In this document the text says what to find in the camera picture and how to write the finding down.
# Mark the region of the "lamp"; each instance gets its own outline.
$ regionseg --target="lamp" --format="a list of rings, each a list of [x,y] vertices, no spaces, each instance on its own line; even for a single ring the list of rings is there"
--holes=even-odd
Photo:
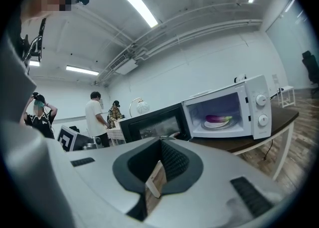
[[[136,110],[137,110],[137,112],[139,113],[139,114],[145,114],[145,113],[147,113],[147,112],[149,112],[149,110],[150,110],[150,105],[147,103],[147,102],[145,102],[143,99],[141,99],[141,98],[136,98],[136,99],[134,99],[132,102],[131,102],[131,104],[130,104],[130,116],[132,117],[132,114],[131,114],[131,106],[132,106],[132,103],[134,102],[134,101],[136,101],[136,100],[138,100],[138,104],[137,104],[137,106],[136,106]]]

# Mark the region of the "man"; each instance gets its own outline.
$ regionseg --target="man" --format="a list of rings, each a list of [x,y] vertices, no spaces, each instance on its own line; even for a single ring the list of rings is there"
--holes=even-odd
[[[110,123],[110,127],[111,128],[115,128],[115,124],[114,122],[116,120],[122,119],[123,116],[119,110],[120,107],[120,103],[119,101],[115,100],[113,102],[113,106],[111,107],[111,109],[109,110],[109,123]]]
[[[97,91],[91,93],[91,100],[85,106],[85,117],[91,137],[99,137],[103,147],[109,147],[107,129],[108,123],[102,117],[100,105],[101,94]]]

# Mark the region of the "cap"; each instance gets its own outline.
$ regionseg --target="cap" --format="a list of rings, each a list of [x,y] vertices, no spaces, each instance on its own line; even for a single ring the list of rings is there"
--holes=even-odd
[[[113,105],[116,105],[117,107],[121,107],[119,101],[117,101],[117,100],[115,100],[115,101],[113,102]]]

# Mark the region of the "air vent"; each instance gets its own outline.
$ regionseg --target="air vent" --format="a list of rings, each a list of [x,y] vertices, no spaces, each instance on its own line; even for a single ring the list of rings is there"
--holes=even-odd
[[[126,58],[125,55],[122,55],[121,57],[119,57],[111,66],[110,69],[115,70],[116,68],[118,68],[119,66],[123,65],[125,62],[127,62],[129,59]]]

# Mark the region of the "plate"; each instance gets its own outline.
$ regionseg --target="plate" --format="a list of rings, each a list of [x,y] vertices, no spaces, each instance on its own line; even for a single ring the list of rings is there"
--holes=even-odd
[[[227,123],[229,123],[229,120],[226,122],[204,122],[204,126],[207,128],[219,128],[222,126],[225,126]]]

